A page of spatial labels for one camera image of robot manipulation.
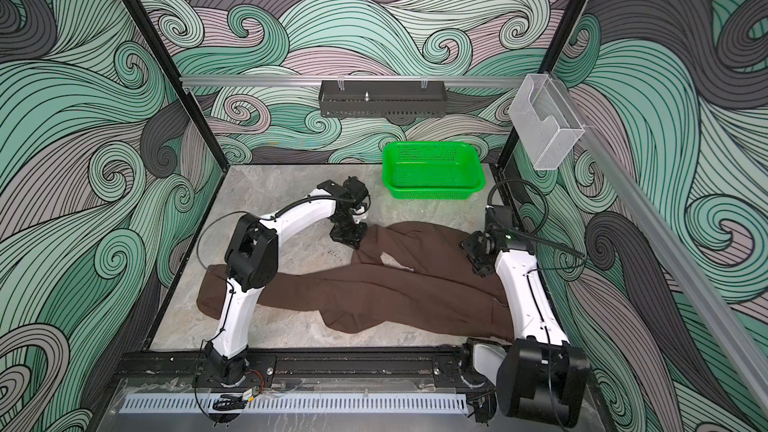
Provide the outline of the black perforated wall tray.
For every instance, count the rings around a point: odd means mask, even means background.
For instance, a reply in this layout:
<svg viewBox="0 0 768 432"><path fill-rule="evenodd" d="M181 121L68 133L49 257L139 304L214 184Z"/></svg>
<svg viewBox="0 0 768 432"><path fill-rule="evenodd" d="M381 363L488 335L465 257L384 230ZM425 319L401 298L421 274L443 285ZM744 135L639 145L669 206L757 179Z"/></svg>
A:
<svg viewBox="0 0 768 432"><path fill-rule="evenodd" d="M407 121L420 117L442 117L448 95L442 82L322 82L319 107L330 118L385 118Z"/></svg>

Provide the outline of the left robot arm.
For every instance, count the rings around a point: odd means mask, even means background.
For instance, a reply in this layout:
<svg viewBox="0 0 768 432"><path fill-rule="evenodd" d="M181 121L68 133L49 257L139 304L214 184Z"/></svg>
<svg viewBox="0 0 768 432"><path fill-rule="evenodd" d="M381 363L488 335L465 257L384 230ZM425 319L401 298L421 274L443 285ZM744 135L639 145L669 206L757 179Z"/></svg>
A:
<svg viewBox="0 0 768 432"><path fill-rule="evenodd" d="M277 275L280 247L327 219L331 240L357 250L367 232L363 219L369 207L366 185L350 176L341 184L326 180L275 212L239 217L225 253L226 294L217 331L202 347L223 386L234 387L246 376L250 321L259 296Z"/></svg>

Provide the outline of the black frame post left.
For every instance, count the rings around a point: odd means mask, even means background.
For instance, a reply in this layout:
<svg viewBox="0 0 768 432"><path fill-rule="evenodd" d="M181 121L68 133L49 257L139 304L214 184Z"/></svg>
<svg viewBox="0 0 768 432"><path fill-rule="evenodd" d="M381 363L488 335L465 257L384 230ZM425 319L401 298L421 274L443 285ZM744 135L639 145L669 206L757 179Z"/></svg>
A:
<svg viewBox="0 0 768 432"><path fill-rule="evenodd" d="M134 24L147 42L150 51L157 60L160 69L171 84L175 95L190 117L192 123L201 134L201 137L212 153L221 171L226 174L230 164L207 123L202 109L196 98L184 89L181 83L181 74L167 48L163 44L159 33L154 27L149 14L145 10L141 0L121 0Z"/></svg>

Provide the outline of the brown trousers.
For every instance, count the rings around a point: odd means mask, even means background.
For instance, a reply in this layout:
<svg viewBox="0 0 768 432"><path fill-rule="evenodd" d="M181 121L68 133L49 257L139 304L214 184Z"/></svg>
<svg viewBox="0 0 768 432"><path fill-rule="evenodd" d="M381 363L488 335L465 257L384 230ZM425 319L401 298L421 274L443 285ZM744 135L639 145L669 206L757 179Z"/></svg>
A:
<svg viewBox="0 0 768 432"><path fill-rule="evenodd" d="M333 330L354 334L385 322L437 334L515 337L498 276L474 273L460 244L468 233L426 222L368 228L349 264L302 275L278 273L262 306L320 313Z"/></svg>

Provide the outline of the aluminium rail wall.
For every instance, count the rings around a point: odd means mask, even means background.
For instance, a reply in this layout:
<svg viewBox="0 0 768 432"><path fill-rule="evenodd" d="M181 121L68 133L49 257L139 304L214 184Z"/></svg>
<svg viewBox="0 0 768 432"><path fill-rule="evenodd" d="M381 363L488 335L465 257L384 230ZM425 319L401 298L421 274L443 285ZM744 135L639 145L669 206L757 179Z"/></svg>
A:
<svg viewBox="0 0 768 432"><path fill-rule="evenodd" d="M604 127L603 117L579 103L557 77L555 89L583 129L580 142L625 204L661 265L671 273L681 292L708 327L715 342L762 411L767 410L767 357L732 308L715 290L695 258L637 183L634 167L640 163L621 120Z"/></svg>
<svg viewBox="0 0 768 432"><path fill-rule="evenodd" d="M505 89L519 87L525 76L378 76L378 75L245 75L245 74L194 74L182 75L180 82L185 88L199 87L319 87L324 81L336 82L344 87L347 82L416 82L428 84L442 82L447 88Z"/></svg>

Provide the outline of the black frame post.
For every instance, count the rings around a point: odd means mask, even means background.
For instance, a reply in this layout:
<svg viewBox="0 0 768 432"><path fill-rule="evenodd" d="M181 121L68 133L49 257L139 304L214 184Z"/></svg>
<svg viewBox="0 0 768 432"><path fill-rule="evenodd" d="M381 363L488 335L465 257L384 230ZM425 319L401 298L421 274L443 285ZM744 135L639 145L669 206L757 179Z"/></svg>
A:
<svg viewBox="0 0 768 432"><path fill-rule="evenodd" d="M549 74L557 79L555 77L555 67L562 54L565 52L566 44L575 31L577 22L579 21L587 2L588 0L567 1L563 18L556 29L553 41L547 49L542 65L539 67L539 71L536 74ZM505 169L509 165L512 158L512 152L519 144L523 145L513 126L513 130L510 133L497 162L497 167L500 170Z"/></svg>
<svg viewBox="0 0 768 432"><path fill-rule="evenodd" d="M121 0L134 24L147 42L150 51L157 60L160 69L171 84L175 95L190 117L192 123L201 134L201 137L212 153L221 171L226 174L230 164L207 123L202 109L196 98L184 89L181 83L181 74L167 48L163 44L159 33L154 27L149 14L145 10L141 0Z"/></svg>

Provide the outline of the clear acrylic wall holder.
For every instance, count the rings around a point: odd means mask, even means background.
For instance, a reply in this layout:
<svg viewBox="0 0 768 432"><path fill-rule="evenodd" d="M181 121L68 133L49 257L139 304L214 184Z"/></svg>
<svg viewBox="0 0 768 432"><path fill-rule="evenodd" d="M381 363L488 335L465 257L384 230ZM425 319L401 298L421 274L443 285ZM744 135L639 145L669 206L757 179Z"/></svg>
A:
<svg viewBox="0 0 768 432"><path fill-rule="evenodd" d="M528 74L508 114L537 171L559 168L584 134L567 87L549 74Z"/></svg>

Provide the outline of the aluminium rail right wall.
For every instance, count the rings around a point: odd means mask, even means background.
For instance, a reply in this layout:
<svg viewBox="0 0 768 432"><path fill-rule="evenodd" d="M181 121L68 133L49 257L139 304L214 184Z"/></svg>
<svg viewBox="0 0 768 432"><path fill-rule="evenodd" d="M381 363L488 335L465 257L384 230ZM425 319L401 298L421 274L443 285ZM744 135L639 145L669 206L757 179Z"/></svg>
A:
<svg viewBox="0 0 768 432"><path fill-rule="evenodd" d="M681 292L708 327L715 342L762 411L767 410L767 357L732 308L715 290L695 258L637 183L634 167L640 163L621 120L604 127L603 117L579 103L557 77L555 89L583 129L580 142L625 204L661 265L671 273Z"/></svg>

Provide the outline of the green plastic basket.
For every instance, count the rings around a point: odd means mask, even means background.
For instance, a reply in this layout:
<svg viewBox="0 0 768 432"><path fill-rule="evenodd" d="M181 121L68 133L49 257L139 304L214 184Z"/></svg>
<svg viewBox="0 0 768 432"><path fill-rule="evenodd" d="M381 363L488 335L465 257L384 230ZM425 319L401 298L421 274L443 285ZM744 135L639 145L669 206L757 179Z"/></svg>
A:
<svg viewBox="0 0 768 432"><path fill-rule="evenodd" d="M382 181L400 200L466 200L486 185L477 151L463 142L390 143Z"/></svg>

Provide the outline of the aluminium rail back wall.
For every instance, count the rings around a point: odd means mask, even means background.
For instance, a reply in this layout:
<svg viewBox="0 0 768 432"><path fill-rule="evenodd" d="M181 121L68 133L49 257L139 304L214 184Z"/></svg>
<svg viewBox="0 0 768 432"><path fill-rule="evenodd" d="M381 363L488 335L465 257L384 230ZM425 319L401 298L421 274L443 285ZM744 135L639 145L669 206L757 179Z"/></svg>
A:
<svg viewBox="0 0 768 432"><path fill-rule="evenodd" d="M519 87L525 76L378 76L378 75L245 75L245 74L194 74L182 75L180 82L185 88L199 87L319 87L324 81L336 82L344 87L347 82L416 82L428 84L442 82L447 88L505 89Z"/></svg>

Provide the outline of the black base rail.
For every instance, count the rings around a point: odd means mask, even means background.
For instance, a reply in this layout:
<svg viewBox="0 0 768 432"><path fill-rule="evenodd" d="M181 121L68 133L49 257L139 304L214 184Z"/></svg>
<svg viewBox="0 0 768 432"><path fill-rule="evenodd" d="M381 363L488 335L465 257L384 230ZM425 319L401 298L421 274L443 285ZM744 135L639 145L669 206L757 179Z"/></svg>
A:
<svg viewBox="0 0 768 432"><path fill-rule="evenodd" d="M565 389L582 385L588 370L578 348L518 340L510 346L468 341L461 346L252 348L232 360L205 349L137 352L124 355L117 372L126 377L191 376L213 389L372 379L453 389L503 385L528 393L537 383L560 383Z"/></svg>

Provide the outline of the black frame post right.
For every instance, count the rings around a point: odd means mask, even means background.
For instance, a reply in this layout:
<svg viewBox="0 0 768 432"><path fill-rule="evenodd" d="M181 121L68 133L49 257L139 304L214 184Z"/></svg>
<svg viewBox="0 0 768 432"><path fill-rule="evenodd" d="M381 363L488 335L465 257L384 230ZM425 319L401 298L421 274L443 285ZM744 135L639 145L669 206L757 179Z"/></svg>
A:
<svg viewBox="0 0 768 432"><path fill-rule="evenodd" d="M579 21L587 2L588 0L567 1L563 18L556 29L553 41L547 49L542 65L539 67L539 71L536 74L549 74L557 79L555 77L555 67L562 54L565 52L566 44L575 31L577 22ZM523 145L513 126L513 130L510 133L497 162L497 167L500 170L505 169L509 165L512 158L512 152L519 144Z"/></svg>

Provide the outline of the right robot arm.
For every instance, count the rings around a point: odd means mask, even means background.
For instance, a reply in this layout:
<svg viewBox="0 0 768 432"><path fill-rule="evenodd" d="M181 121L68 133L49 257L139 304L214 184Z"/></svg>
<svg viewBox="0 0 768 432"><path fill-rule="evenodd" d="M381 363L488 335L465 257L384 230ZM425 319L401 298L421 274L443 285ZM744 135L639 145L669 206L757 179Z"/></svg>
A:
<svg viewBox="0 0 768 432"><path fill-rule="evenodd" d="M590 363L558 323L534 237L516 228L514 218L510 207L488 205L484 229L461 242L476 275L500 280L515 333L509 346L472 345L472 368L493 384L504 416L570 429L580 416Z"/></svg>

